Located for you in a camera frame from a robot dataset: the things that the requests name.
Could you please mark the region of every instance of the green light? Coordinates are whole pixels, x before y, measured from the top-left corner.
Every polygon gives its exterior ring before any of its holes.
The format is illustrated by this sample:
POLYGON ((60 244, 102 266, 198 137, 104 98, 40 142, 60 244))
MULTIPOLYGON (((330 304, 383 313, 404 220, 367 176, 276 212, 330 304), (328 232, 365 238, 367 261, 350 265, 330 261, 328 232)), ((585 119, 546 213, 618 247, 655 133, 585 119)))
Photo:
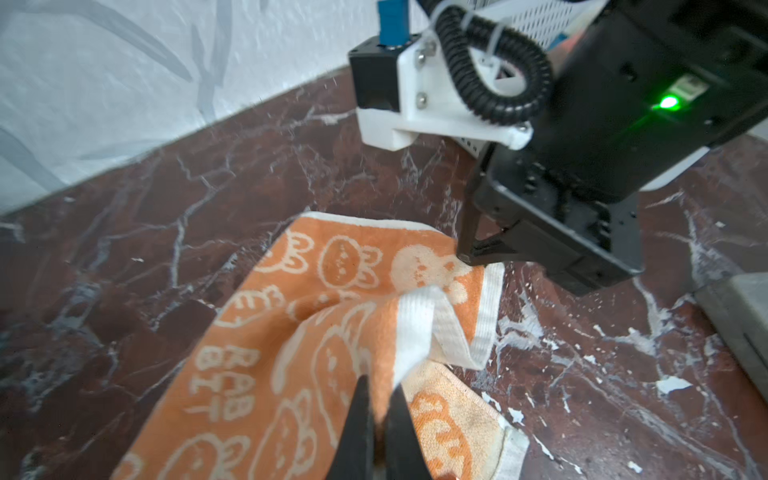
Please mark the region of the green light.
POLYGON ((659 102, 659 107, 670 110, 672 108, 675 108, 680 103, 680 100, 677 99, 677 97, 674 97, 672 95, 667 95, 666 97, 662 98, 659 102))

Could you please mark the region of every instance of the patterned wallpaper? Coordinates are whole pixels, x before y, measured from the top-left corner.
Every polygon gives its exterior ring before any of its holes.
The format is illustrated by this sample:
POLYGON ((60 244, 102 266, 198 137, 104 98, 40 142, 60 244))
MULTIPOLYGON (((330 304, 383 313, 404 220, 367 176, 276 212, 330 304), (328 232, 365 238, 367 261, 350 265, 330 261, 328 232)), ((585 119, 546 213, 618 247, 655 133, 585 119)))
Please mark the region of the patterned wallpaper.
POLYGON ((376 33, 375 0, 2 0, 0 213, 338 68, 376 33))

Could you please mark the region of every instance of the blue connector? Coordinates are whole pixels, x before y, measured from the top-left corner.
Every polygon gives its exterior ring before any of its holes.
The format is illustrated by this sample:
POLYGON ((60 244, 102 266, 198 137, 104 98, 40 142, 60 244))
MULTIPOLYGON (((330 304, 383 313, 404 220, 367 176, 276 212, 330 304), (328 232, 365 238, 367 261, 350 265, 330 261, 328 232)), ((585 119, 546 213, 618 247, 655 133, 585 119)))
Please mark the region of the blue connector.
POLYGON ((408 0, 379 1, 379 43, 387 47, 405 45, 411 38, 408 0))

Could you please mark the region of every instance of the brown marble surface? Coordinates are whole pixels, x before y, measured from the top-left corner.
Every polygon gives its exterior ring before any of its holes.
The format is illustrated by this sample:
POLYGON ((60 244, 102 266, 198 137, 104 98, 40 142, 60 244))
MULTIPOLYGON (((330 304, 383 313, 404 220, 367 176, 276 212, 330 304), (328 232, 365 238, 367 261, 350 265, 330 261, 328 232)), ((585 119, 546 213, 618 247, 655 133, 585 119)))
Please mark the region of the brown marble surface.
MULTIPOLYGON (((354 106, 342 71, 0 219, 0 478, 107 478, 298 213, 456 235, 473 160, 362 146, 354 106)), ((643 276, 576 299, 508 266, 492 360, 456 373, 524 416, 524 479, 761 478, 768 408, 690 292, 768 270, 768 146, 738 138, 641 201, 643 276)))

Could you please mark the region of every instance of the orange towel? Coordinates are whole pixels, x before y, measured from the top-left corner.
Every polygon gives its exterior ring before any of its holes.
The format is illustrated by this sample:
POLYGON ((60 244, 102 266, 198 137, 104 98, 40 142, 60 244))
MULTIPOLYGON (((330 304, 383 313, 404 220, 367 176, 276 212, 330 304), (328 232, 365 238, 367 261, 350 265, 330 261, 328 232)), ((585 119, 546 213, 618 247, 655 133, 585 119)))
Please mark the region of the orange towel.
POLYGON ((369 375, 380 422, 410 373, 406 396, 436 478, 516 477, 504 450, 527 439, 446 382, 445 367, 423 364, 481 369, 495 340, 503 266, 471 268, 454 252, 419 223, 302 215, 224 306, 113 478, 325 478, 357 378, 369 375), (493 419, 491 435, 469 428, 472 412, 493 419))

